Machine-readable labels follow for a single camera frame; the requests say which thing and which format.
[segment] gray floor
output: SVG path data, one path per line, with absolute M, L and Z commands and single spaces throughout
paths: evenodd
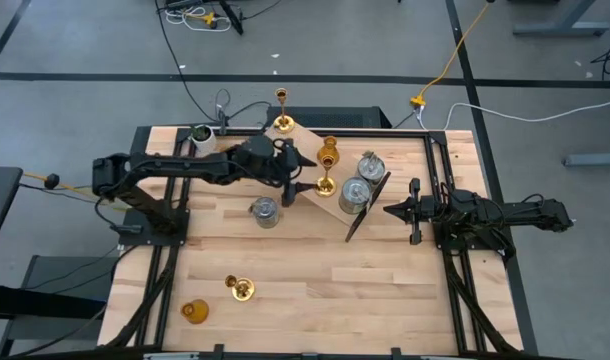
M 456 0 L 463 26 L 483 1 Z M 271 0 L 241 2 L 247 14 Z M 0 0 L 0 35 L 20 1 Z M 602 38 L 514 38 L 513 22 L 550 19 L 558 6 L 496 1 L 467 41 L 477 78 L 596 80 L 589 60 L 610 46 Z M 0 57 L 0 72 L 172 73 L 151 1 L 33 0 Z M 454 47 L 445 4 L 435 0 L 284 0 L 246 23 L 246 34 L 166 28 L 179 61 L 196 74 L 343 74 L 436 76 Z M 584 20 L 610 21 L 610 0 Z M 462 76 L 460 66 L 449 72 Z M 216 91 L 232 93 L 231 111 L 273 101 L 286 86 L 302 106 L 381 106 L 398 121 L 420 86 L 387 84 L 192 83 L 208 111 Z M 610 90 L 478 88 L 481 104 L 524 117 L 546 116 L 610 100 Z M 441 127 L 464 87 L 427 92 L 428 127 Z M 264 119 L 255 108 L 234 122 Z M 0 81 L 0 165 L 57 172 L 63 181 L 90 182 L 95 157 L 128 151 L 138 125 L 203 121 L 178 83 Z M 610 108 L 548 123 L 486 116 L 507 201 L 534 192 L 563 201 L 576 226 L 564 234 L 514 231 L 539 350 L 545 355 L 610 359 L 610 168 L 565 169 L 572 152 L 610 151 Z M 403 127 L 417 128 L 409 121 Z M 473 129 L 457 110 L 453 129 Z M 115 220 L 119 214 L 109 213 Z M 18 286 L 39 255 L 99 255 L 116 236 L 91 206 L 21 189 L 0 233 L 0 284 Z M 79 348 L 80 343 L 65 344 Z

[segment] wooden tabletop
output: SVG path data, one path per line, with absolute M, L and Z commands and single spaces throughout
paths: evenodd
M 171 155 L 175 134 L 174 127 L 152 128 L 147 152 Z M 472 133 L 448 131 L 447 139 L 456 186 L 485 196 Z M 242 140 L 219 138 L 219 147 Z M 232 352 L 389 354 L 400 347 L 404 354 L 457 353 L 443 260 L 431 227 L 422 224 L 423 242 L 411 246 L 410 226 L 382 210 L 408 196 L 412 177 L 420 178 L 421 194 L 431 194 L 422 140 L 338 138 L 338 148 L 355 159 L 375 151 L 392 172 L 349 243 L 347 224 L 302 195 L 281 209 L 276 227 L 263 229 L 248 208 L 259 196 L 280 203 L 280 190 L 252 180 L 229 186 L 192 181 L 188 239 L 178 258 L 164 350 L 212 351 L 225 344 Z M 437 149 L 435 154 L 442 169 Z M 139 186 L 162 198 L 165 183 L 150 178 Z M 140 304 L 151 252 L 141 246 L 118 264 L 99 344 L 116 336 Z M 522 348 L 500 256 L 471 251 L 470 258 L 480 306 L 506 340 Z M 250 301 L 232 297 L 224 285 L 229 274 L 254 281 Z M 200 325 L 180 314 L 194 299 L 210 307 Z M 150 315 L 146 343 L 153 340 L 158 307 Z M 461 308 L 473 349 L 469 312 Z

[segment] concrete floor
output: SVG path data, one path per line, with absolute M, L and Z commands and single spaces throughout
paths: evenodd
M 241 5 L 251 14 L 271 2 Z M 0 0 L 0 35 L 19 3 Z M 456 5 L 467 26 L 483 1 L 456 0 Z M 551 19 L 564 6 L 494 3 L 466 42 L 474 76 L 599 79 L 600 67 L 589 61 L 610 47 L 610 32 L 587 39 L 511 35 L 512 23 Z M 586 18 L 610 21 L 610 0 L 597 2 Z M 233 31 L 166 28 L 179 62 L 193 74 L 431 77 L 441 72 L 454 48 L 445 3 L 435 0 L 400 5 L 393 0 L 284 0 L 245 25 L 244 37 Z M 153 3 L 143 0 L 33 0 L 0 56 L 0 72 L 174 71 Z M 462 77 L 460 66 L 455 63 L 448 76 Z M 216 91 L 227 88 L 233 111 L 251 101 L 273 100 L 273 90 L 283 85 L 290 89 L 292 105 L 378 105 L 393 122 L 409 113 L 409 97 L 421 87 L 191 83 L 190 89 L 212 111 Z M 523 117 L 610 100 L 610 90 L 599 89 L 479 87 L 478 93 L 482 106 Z M 435 86 L 426 98 L 430 106 L 424 119 L 432 128 L 442 126 L 451 104 L 468 101 L 461 86 Z M 253 125 L 262 119 L 260 107 L 234 122 Z M 179 83 L 0 81 L 0 165 L 57 172 L 64 182 L 88 184 L 92 159 L 128 151 L 136 126 L 203 120 Z M 610 151 L 610 107 L 540 124 L 487 115 L 485 122 L 506 201 L 540 192 L 563 201 L 577 219 L 564 234 L 514 231 L 540 353 L 610 359 L 610 168 L 560 164 L 569 153 Z M 409 121 L 403 127 L 418 125 Z M 457 110 L 450 128 L 473 129 L 471 112 Z M 91 206 L 21 189 L 0 233 L 0 284 L 18 286 L 33 254 L 94 256 L 116 239 Z

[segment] yellow cable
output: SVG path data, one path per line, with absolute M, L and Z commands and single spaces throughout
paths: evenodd
M 427 91 L 427 89 L 429 89 L 430 86 L 436 84 L 442 78 L 445 77 L 445 75 L 447 74 L 447 71 L 449 70 L 449 67 L 454 62 L 454 59 L 456 59 L 456 54 L 458 54 L 458 49 L 460 49 L 461 45 L 463 45 L 463 43 L 465 42 L 465 39 L 467 38 L 467 35 L 469 35 L 469 32 L 472 31 L 472 29 L 474 29 L 476 24 L 480 21 L 480 19 L 483 17 L 485 12 L 487 11 L 488 7 L 489 7 L 489 3 L 486 3 L 485 6 L 483 7 L 483 9 L 481 10 L 481 12 L 476 17 L 476 19 L 474 19 L 474 22 L 472 22 L 472 25 L 469 26 L 469 29 L 467 29 L 467 31 L 465 31 L 465 34 L 463 34 L 463 36 L 461 37 L 461 40 L 458 42 L 458 44 L 456 44 L 456 49 L 454 49 L 454 53 L 452 53 L 452 57 L 449 59 L 449 62 L 447 63 L 447 65 L 445 65 L 445 69 L 443 70 L 443 73 L 436 79 L 432 80 L 429 84 L 425 85 L 425 87 L 423 88 L 423 90 L 421 90 L 421 92 L 418 94 L 418 96 L 412 98 L 412 104 L 419 105 L 419 106 L 425 105 L 425 101 L 423 100 L 423 94 L 425 94 L 425 91 Z
M 23 176 L 27 176 L 27 177 L 30 177 L 30 178 L 33 178 L 33 179 L 36 179 L 36 180 L 41 180 L 43 182 L 47 181 L 47 177 L 45 177 L 45 176 L 37 175 L 37 174 L 32 174 L 32 173 L 25 172 L 25 171 L 23 171 Z M 85 192 L 83 190 L 77 189 L 77 188 L 75 188 L 75 187 L 73 187 L 71 185 L 59 183 L 58 187 L 61 187 L 63 189 L 67 189 L 69 191 L 73 191 L 73 192 L 75 192 L 77 194 L 81 194 L 81 195 L 83 195 L 83 196 L 85 196 L 85 197 L 87 197 L 89 199 L 92 199 L 92 200 L 98 200 L 98 198 L 95 195 L 89 194 L 89 193 L 87 193 L 87 192 Z M 120 211 L 120 212 L 127 211 L 127 209 L 125 209 L 125 208 L 119 208 L 119 207 L 113 207 L 113 206 L 109 206 L 109 207 L 114 209 L 114 210 L 116 210 L 116 211 Z

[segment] metal can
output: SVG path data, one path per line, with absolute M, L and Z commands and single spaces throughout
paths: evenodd
M 262 228 L 269 229 L 278 224 L 278 205 L 272 198 L 258 198 L 249 210 Z
M 358 214 L 365 208 L 371 197 L 369 184 L 358 176 L 351 177 L 343 184 L 338 197 L 338 205 L 348 214 Z
M 365 179 L 371 190 L 374 190 L 385 175 L 385 163 L 374 152 L 367 151 L 356 166 L 356 174 Z

